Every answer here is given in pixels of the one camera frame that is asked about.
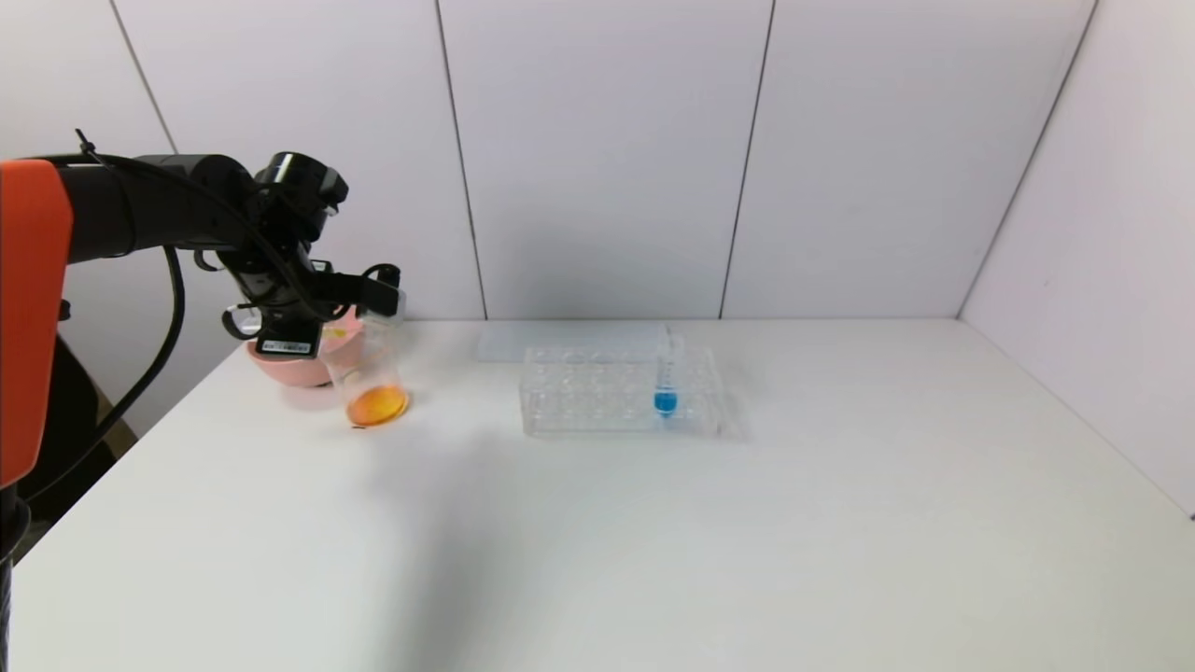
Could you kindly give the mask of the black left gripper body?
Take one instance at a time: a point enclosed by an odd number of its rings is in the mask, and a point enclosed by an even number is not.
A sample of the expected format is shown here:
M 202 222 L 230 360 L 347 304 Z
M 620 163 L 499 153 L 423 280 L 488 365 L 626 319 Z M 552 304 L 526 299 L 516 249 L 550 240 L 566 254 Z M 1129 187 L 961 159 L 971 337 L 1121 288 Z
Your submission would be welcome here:
M 253 347 L 268 360 L 315 360 L 321 342 L 324 314 L 312 292 L 294 287 L 268 292 L 256 299 L 261 330 Z

